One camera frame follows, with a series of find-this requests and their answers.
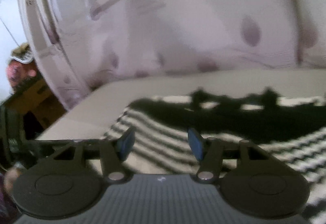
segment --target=wall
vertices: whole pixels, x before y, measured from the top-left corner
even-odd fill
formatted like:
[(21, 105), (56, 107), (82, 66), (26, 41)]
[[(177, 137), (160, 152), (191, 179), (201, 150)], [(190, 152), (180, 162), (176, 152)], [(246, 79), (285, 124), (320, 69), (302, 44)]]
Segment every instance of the wall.
[[(19, 45), (26, 42), (17, 0), (0, 0), (0, 18), (6, 24)], [(8, 63), (10, 51), (16, 47), (17, 44), (0, 21), (0, 101), (9, 96), (10, 93), (5, 68)]]

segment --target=black and white striped fabric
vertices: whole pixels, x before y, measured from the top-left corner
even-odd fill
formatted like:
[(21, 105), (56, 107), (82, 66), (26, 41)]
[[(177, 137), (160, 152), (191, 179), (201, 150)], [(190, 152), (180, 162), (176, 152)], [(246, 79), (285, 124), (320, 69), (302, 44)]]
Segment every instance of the black and white striped fabric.
[[(153, 102), (187, 105), (190, 96), (153, 97)], [(287, 99), (279, 98), (282, 106), (296, 106), (312, 102), (316, 106), (324, 106), (323, 97)], [(206, 101), (203, 108), (218, 105), (215, 101)], [(258, 105), (243, 105), (242, 109), (251, 111), (262, 108)], [(120, 137), (128, 128), (136, 128), (136, 143), (125, 162), (125, 166), (134, 172), (178, 174), (196, 173), (198, 162), (193, 156), (187, 142), (187, 133), (154, 120), (149, 113), (126, 107), (116, 124), (107, 131), (108, 138)], [(239, 142), (242, 138), (228, 133), (202, 134), (225, 141)], [(313, 224), (326, 223), (326, 126), (308, 135), (300, 136), (284, 142), (271, 141), (260, 144), (279, 160), (285, 162), (296, 171), (301, 172), (311, 183), (311, 195), (303, 216)], [(235, 168), (233, 161), (223, 164), (224, 173)]]

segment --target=cable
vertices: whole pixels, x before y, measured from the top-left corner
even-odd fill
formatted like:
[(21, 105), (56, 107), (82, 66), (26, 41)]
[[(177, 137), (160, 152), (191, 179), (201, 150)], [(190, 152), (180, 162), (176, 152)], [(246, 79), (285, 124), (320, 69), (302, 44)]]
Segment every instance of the cable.
[(12, 39), (15, 41), (17, 47), (19, 47), (19, 44), (17, 43), (16, 39), (14, 38), (14, 36), (12, 35), (12, 33), (9, 31), (9, 29), (7, 28), (6, 24), (4, 23), (4, 21), (2, 20), (2, 18), (0, 17), (1, 22), (3, 23), (4, 27), (7, 29), (8, 33), (10, 34), (10, 36), (12, 37)]

